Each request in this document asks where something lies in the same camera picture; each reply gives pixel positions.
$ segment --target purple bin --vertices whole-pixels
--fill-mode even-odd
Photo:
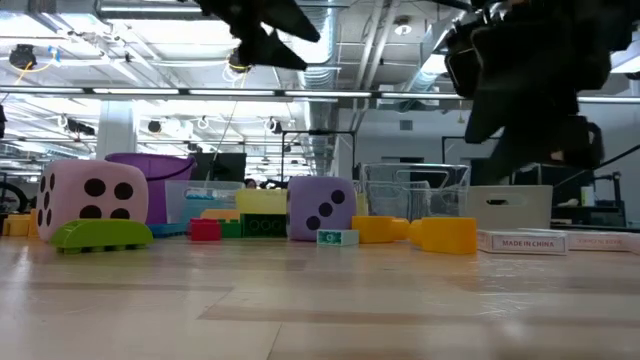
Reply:
[[[110,154],[105,160],[135,166],[142,170],[149,187],[149,212],[147,224],[167,223],[167,202],[165,200],[165,180],[189,180],[196,159],[181,159],[174,156],[119,153]]]

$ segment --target yellow cable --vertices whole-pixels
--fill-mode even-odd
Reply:
[[[22,78],[25,76],[25,74],[27,73],[27,71],[29,71],[29,68],[31,67],[31,64],[33,64],[31,61],[29,61],[29,63],[27,64],[27,67],[24,68],[24,70],[21,70],[22,73],[20,73],[20,76],[18,77],[18,80],[16,80],[15,83],[13,83],[13,85],[18,85],[20,83],[20,80],[22,80]]]
[[[15,67],[15,66],[13,66],[13,65],[11,65],[11,67],[12,67],[12,68],[14,68],[14,69],[16,69],[16,70],[18,70],[18,71],[23,71],[23,72],[27,72],[27,73],[34,73],[34,72],[45,71],[45,70],[47,70],[47,68],[49,68],[49,66],[53,65],[53,63],[56,61],[56,54],[55,54],[55,53],[52,53],[52,55],[53,55],[53,56],[51,56],[51,61],[50,61],[50,62],[49,62],[45,67],[40,68],[40,69],[28,70],[28,69],[29,69],[29,66],[32,64],[31,62],[29,62],[29,65],[27,65],[27,67],[26,67],[24,70],[23,70],[23,69],[20,69],[20,68],[17,68],[17,67]]]

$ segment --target white column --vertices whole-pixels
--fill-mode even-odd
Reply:
[[[119,152],[136,152],[140,120],[133,101],[102,101],[96,159]]]
[[[353,138],[350,135],[338,135],[333,151],[332,175],[344,179],[353,179]]]

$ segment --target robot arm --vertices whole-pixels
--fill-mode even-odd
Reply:
[[[577,94],[605,84],[610,53],[631,43],[638,1],[509,0],[502,18],[487,16],[493,3],[472,1],[485,11],[446,39],[456,92],[474,100],[465,140],[503,132],[484,181],[532,162],[597,166],[601,131],[579,115]]]

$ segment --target table surface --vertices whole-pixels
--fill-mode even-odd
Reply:
[[[640,359],[640,256],[0,240],[8,360]]]

